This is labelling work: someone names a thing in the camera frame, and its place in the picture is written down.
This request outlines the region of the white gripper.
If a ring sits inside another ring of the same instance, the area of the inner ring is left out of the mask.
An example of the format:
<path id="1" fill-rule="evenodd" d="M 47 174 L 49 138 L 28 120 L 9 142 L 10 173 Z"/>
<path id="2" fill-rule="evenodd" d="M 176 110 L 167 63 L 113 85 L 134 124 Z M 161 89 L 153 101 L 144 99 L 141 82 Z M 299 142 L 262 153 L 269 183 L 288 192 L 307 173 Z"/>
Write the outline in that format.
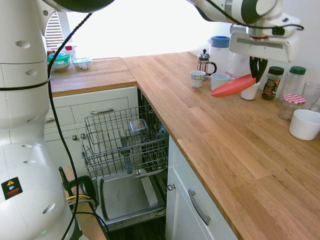
<path id="1" fill-rule="evenodd" d="M 230 37 L 229 49 L 233 53 L 250 56 L 251 76 L 258 83 L 267 68 L 268 60 L 290 63 L 295 59 L 299 40 L 298 35 L 289 38 L 253 39 L 245 32 L 234 31 Z"/>

